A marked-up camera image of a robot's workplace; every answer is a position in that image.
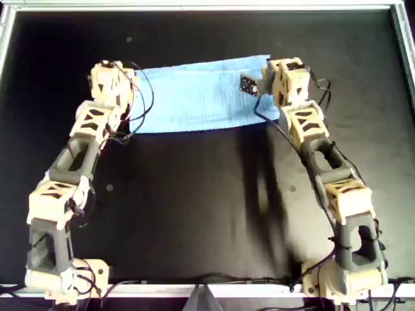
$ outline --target blue cloth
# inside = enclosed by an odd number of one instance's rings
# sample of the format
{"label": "blue cloth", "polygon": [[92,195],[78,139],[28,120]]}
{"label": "blue cloth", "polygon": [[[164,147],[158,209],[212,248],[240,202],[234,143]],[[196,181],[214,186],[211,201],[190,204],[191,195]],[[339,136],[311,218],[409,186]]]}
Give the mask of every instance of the blue cloth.
{"label": "blue cloth", "polygon": [[[261,78],[261,68],[269,55],[251,56],[208,63],[145,69],[154,90],[154,105],[138,133],[187,132],[234,128],[263,122],[254,114],[256,98],[239,90],[241,73]],[[141,71],[140,90],[146,107],[151,91]],[[258,109],[270,119],[278,119],[279,110],[271,96],[263,96]],[[140,94],[131,119],[143,112]],[[141,120],[130,122],[130,130]]]}

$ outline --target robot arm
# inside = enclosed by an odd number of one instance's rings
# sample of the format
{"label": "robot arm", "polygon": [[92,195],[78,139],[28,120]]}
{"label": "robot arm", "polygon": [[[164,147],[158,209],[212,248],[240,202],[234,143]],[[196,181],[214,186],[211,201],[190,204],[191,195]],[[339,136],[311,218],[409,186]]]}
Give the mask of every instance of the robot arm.
{"label": "robot arm", "polygon": [[[270,60],[257,82],[260,94],[274,96],[283,112],[288,132],[321,208],[333,219],[334,258],[317,267],[317,260],[306,262],[302,271],[303,290],[309,296],[333,299],[335,304],[355,304],[367,297],[367,290],[387,284],[385,261],[371,201],[372,191],[359,172],[337,148],[324,124],[320,106],[308,100],[310,71],[299,58]],[[316,153],[321,152],[330,169],[319,166]],[[358,229],[361,248],[352,250],[351,233]]]}
{"label": "robot arm", "polygon": [[45,290],[47,299],[72,305],[83,296],[99,297],[108,287],[105,262],[73,258],[69,222],[84,214],[101,150],[131,108],[139,79],[121,62],[101,62],[89,81],[93,101],[78,107],[66,147],[29,196],[27,216],[26,285]]}

